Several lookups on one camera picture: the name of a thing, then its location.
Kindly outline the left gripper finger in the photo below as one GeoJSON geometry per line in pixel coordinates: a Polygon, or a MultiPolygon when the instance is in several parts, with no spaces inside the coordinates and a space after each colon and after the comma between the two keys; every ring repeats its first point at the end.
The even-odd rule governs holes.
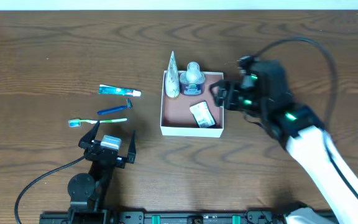
{"type": "Polygon", "coordinates": [[[135,130],[132,132],[131,141],[128,148],[128,156],[135,156],[136,155],[136,147],[135,147],[135,130]]]}
{"type": "Polygon", "coordinates": [[[95,139],[98,129],[99,129],[100,122],[97,121],[96,124],[80,139],[79,143],[87,143],[90,144],[95,139]]]}

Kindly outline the blue disposable razor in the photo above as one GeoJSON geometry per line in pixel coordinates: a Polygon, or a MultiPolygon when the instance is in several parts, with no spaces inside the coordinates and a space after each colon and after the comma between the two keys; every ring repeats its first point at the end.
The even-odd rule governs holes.
{"type": "Polygon", "coordinates": [[[109,108],[109,109],[101,110],[101,111],[98,111],[97,114],[101,116],[101,115],[116,113],[116,112],[118,112],[118,111],[122,111],[122,110],[126,110],[126,109],[131,109],[131,108],[132,108],[132,102],[131,102],[131,100],[128,98],[128,99],[126,100],[126,105],[117,106],[117,107],[114,107],[114,108],[109,108]]]}

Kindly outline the green toothpaste tube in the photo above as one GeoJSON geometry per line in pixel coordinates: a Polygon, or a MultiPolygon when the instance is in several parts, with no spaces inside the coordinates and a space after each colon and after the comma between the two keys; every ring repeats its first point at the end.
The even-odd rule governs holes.
{"type": "Polygon", "coordinates": [[[142,93],[139,90],[100,84],[98,94],[140,97],[142,93]]]}

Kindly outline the green soap bar box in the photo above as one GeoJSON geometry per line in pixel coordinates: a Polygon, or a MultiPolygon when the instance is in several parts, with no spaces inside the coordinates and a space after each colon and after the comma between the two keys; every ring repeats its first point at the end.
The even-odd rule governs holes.
{"type": "Polygon", "coordinates": [[[210,128],[216,125],[216,122],[205,101],[190,106],[190,111],[199,128],[210,128]]]}

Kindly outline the dark blue pump bottle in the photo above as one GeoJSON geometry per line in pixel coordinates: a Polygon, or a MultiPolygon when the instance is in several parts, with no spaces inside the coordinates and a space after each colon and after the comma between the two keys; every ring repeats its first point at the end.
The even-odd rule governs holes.
{"type": "Polygon", "coordinates": [[[186,96],[198,96],[204,92],[205,75],[196,62],[190,62],[187,70],[180,74],[180,93],[186,96]]]}

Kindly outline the white cream tube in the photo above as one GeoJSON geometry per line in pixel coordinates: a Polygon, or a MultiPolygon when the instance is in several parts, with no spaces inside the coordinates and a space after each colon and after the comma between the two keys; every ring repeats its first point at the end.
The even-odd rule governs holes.
{"type": "Polygon", "coordinates": [[[174,51],[170,55],[167,72],[165,74],[165,94],[169,98],[176,98],[180,94],[179,75],[174,51]]]}

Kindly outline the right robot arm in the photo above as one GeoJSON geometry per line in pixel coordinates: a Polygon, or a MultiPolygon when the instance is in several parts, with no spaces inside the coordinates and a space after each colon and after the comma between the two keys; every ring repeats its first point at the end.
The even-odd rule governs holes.
{"type": "Polygon", "coordinates": [[[358,178],[336,149],[325,124],[290,91],[277,60],[245,56],[242,81],[209,86],[214,104],[257,118],[260,126],[304,168],[339,223],[358,223],[358,178]]]}

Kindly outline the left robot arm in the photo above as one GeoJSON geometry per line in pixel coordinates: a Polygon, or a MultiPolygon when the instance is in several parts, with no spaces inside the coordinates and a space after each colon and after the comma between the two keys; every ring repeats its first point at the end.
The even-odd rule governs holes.
{"type": "Polygon", "coordinates": [[[84,150],[83,157],[91,162],[87,173],[72,177],[68,183],[71,198],[68,218],[63,223],[113,223],[114,213],[104,208],[104,199],[115,168],[133,164],[136,157],[135,132],[132,133],[127,156],[119,155],[121,140],[105,135],[97,140],[100,122],[97,122],[80,140],[78,146],[84,150]]]}

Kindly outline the green white toothbrush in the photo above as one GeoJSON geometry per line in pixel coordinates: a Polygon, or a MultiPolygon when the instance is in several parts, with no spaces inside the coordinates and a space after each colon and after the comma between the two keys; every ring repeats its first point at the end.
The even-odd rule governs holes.
{"type": "Polygon", "coordinates": [[[71,119],[68,121],[68,125],[71,128],[80,127],[82,123],[96,124],[100,123],[122,123],[127,121],[127,118],[119,118],[119,119],[104,119],[104,120],[94,120],[94,119],[71,119]]]}

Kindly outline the white box with pink interior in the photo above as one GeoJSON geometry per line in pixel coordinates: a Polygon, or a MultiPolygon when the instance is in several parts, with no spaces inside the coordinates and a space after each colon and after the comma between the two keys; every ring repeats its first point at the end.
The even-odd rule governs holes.
{"type": "Polygon", "coordinates": [[[214,104],[209,92],[209,86],[224,78],[222,72],[204,72],[206,82],[204,92],[198,96],[180,94],[176,98],[169,98],[165,94],[165,85],[162,85],[160,106],[160,129],[164,136],[187,136],[219,138],[224,130],[224,109],[214,104]],[[205,101],[215,121],[209,128],[200,128],[190,111],[190,107],[205,101]]]}

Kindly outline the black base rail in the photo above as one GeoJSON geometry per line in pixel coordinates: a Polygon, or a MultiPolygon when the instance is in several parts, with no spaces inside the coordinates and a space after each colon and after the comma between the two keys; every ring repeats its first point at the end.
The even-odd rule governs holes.
{"type": "Polygon", "coordinates": [[[185,212],[44,212],[40,224],[279,224],[283,215],[251,210],[237,213],[185,212]]]}

